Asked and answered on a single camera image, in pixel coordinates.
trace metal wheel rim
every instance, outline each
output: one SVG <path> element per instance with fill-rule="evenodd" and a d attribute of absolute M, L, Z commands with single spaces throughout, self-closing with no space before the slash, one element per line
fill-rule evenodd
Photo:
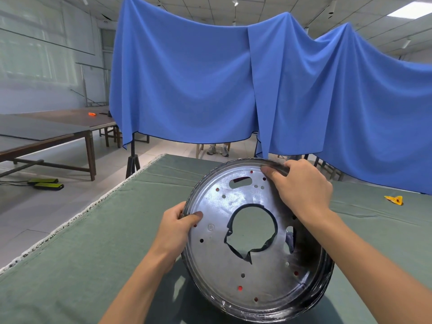
<path fill-rule="evenodd" d="M 284 205 L 274 184 L 264 179 L 263 165 L 288 174 L 288 168 L 278 162 L 242 158 L 220 165 L 198 182 L 182 216 L 202 211 L 204 217 L 189 232 L 182 258 L 195 285 L 217 308 L 242 320 L 274 323 L 314 307 L 327 289 L 334 263 Z M 232 190 L 228 182 L 238 177 L 250 177 L 252 184 Z M 250 253 L 253 264 L 240 259 L 225 243 L 232 214 L 251 204 L 264 207 L 277 226 L 270 246 Z M 295 229 L 296 245 L 294 253 L 286 255 L 280 246 L 289 225 Z"/>

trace forearm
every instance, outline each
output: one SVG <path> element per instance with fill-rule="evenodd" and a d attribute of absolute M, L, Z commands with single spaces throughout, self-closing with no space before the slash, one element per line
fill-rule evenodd
<path fill-rule="evenodd" d="M 162 261 L 158 255 L 147 254 L 99 324 L 143 324 L 164 273 Z"/>
<path fill-rule="evenodd" d="M 306 225 L 379 324 L 426 324 L 432 292 L 349 229 L 334 212 Z"/>

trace sneaker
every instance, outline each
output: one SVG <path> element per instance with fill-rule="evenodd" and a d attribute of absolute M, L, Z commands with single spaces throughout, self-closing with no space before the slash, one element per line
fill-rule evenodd
<path fill-rule="evenodd" d="M 227 146 L 223 146 L 222 147 L 222 155 L 224 157 L 228 157 L 229 156 L 229 154 L 228 154 L 228 147 Z"/>
<path fill-rule="evenodd" d="M 209 150 L 207 151 L 208 155 L 213 155 L 216 153 L 216 147 L 215 146 L 210 146 Z"/>

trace floor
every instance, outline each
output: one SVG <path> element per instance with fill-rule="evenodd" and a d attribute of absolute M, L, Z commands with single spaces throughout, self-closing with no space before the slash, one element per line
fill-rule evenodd
<path fill-rule="evenodd" d="M 97 175 L 93 182 L 90 181 L 88 173 L 41 166 L 33 166 L 1 179 L 22 181 L 30 178 L 57 178 L 64 184 L 64 188 L 60 191 L 41 191 L 29 186 L 0 185 L 0 268 L 125 179 L 129 151 L 118 149 L 112 139 L 110 142 L 111 146 L 106 147 L 105 138 L 99 137 L 98 132 L 94 133 Z M 205 150 L 200 153 L 200 158 L 226 162 L 253 157 L 255 145 L 256 136 L 252 135 L 246 141 L 232 143 L 230 156 L 227 158 L 219 154 L 207 155 Z M 149 144 L 136 143 L 136 153 L 143 167 L 164 153 L 194 158 L 196 145 L 151 137 Z M 84 140 L 72 141 L 25 158 L 87 166 Z M 271 158 L 284 161 L 276 155 L 271 155 Z M 311 155 L 309 160 L 314 161 L 315 157 Z M 13 167 L 11 162 L 0 163 L 0 172 Z M 345 177 L 345 180 L 358 181 L 350 177 Z"/>

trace orange object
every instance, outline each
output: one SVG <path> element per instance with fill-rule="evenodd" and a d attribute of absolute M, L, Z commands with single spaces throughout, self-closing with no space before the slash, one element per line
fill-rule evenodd
<path fill-rule="evenodd" d="M 384 196 L 384 198 L 386 198 L 388 201 L 397 204 L 398 206 L 403 205 L 402 196 Z"/>

